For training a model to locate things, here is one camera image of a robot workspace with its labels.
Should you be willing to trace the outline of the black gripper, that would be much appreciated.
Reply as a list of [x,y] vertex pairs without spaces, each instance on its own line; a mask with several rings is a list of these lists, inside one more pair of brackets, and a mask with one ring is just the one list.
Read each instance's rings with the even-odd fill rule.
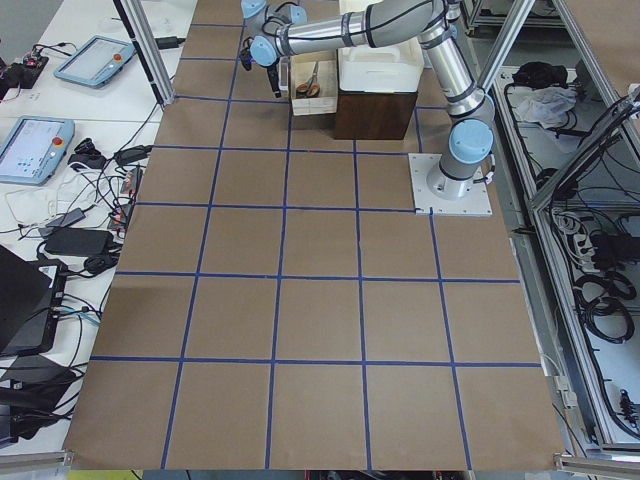
[[279,86],[279,66],[277,64],[272,64],[266,68],[266,71],[271,91],[273,92],[275,98],[281,98],[281,90]]

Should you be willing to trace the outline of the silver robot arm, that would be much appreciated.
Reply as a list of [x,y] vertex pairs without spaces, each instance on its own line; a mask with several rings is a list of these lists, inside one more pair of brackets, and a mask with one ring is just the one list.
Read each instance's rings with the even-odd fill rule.
[[258,64],[278,82],[283,57],[366,45],[382,48],[415,38],[426,53],[447,101],[452,121],[448,149],[426,181],[430,191],[446,200],[466,196],[474,175],[494,141],[491,122],[495,107],[478,86],[446,18],[445,1],[380,1],[361,11],[310,21],[298,4],[276,6],[244,1],[241,10],[248,29],[239,55],[245,69]]

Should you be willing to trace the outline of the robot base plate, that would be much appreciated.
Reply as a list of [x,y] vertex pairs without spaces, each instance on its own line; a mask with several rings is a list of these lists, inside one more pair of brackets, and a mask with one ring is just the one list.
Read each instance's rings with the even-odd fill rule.
[[409,153],[414,212],[417,215],[490,217],[488,187],[478,166],[474,176],[452,180],[440,169],[441,154]]

